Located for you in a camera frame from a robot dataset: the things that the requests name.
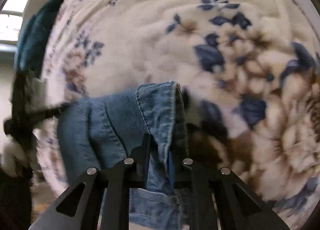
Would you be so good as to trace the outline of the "blue denim jeans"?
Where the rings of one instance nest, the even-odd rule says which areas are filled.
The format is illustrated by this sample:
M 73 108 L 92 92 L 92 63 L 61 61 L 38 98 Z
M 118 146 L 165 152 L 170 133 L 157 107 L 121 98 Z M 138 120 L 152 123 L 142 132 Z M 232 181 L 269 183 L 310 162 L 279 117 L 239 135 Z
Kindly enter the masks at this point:
M 169 181 L 169 151 L 188 151 L 180 86 L 143 84 L 99 98 L 80 99 L 59 117 L 57 139 L 67 181 L 88 168 L 107 169 L 129 156 L 145 134 L 155 140 L 143 189 L 130 191 L 130 221 L 153 229 L 182 229 L 187 222 L 185 192 Z

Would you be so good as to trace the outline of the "pale green folded pants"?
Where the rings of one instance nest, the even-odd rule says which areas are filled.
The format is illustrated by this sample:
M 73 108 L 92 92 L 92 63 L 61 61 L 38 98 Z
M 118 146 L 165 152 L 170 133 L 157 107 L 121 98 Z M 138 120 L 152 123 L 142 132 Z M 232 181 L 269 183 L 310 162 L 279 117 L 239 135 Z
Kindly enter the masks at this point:
M 46 106 L 46 87 L 47 81 L 33 78 L 31 80 L 31 103 L 30 110 L 36 111 Z

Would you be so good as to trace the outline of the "teal folded duvet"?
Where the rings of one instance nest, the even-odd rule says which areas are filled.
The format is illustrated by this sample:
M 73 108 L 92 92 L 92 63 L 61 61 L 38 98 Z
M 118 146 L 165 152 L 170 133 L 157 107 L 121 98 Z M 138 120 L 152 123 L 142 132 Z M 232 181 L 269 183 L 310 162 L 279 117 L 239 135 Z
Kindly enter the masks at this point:
M 31 16 L 23 28 L 14 56 L 16 72 L 31 71 L 39 78 L 42 72 L 44 54 L 57 13 L 64 0 L 50 0 L 38 13 Z

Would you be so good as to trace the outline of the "floral bed blanket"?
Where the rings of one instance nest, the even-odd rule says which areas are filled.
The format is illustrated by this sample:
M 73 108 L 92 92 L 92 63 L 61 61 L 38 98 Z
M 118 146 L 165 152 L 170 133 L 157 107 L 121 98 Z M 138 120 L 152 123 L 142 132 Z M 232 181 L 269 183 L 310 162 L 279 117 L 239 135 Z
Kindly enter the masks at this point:
M 293 0 L 64 0 L 42 67 L 46 106 L 180 86 L 190 155 L 227 166 L 301 229 L 319 203 L 319 39 Z M 42 124 L 39 164 L 71 184 Z

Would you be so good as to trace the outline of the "window with white frame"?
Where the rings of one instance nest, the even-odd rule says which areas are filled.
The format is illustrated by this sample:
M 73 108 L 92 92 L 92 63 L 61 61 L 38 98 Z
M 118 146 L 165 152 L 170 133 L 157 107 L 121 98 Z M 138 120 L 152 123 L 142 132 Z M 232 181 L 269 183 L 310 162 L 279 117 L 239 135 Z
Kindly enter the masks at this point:
M 14 53 L 28 0 L 7 0 L 1 10 L 1 52 Z

